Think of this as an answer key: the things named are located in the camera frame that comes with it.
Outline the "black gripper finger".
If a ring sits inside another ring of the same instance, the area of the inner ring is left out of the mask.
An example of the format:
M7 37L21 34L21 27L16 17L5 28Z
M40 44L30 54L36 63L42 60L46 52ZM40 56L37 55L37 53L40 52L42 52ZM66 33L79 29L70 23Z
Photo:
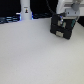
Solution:
M70 30L73 30L74 26L75 26L75 23L76 23L76 20L75 19L70 19Z
M63 21L64 21L64 17L65 17L65 13L61 13L61 14L58 14L58 16L59 16L59 21L60 21L60 24L62 25L63 24Z

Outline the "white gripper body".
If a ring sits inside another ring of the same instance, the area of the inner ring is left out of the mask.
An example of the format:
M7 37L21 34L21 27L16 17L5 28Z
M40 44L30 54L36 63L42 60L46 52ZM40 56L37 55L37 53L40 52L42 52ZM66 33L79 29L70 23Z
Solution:
M58 0L56 12L65 17L84 16L84 0Z

